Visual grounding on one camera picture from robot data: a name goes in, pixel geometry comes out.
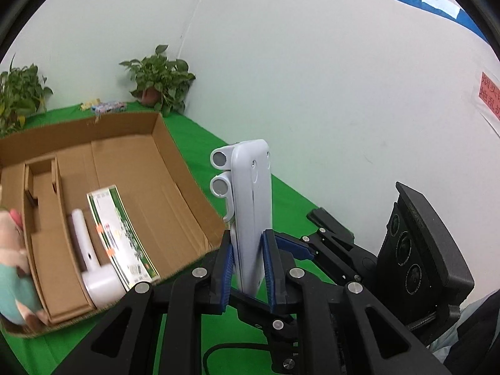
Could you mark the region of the grey sleeved right forearm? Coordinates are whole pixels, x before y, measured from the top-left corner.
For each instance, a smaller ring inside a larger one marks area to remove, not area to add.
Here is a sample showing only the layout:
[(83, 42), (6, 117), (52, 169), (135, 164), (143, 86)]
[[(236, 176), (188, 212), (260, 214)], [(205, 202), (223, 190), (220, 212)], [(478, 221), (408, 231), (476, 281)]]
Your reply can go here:
[(428, 349), (451, 374), (499, 374), (499, 290), (464, 307)]

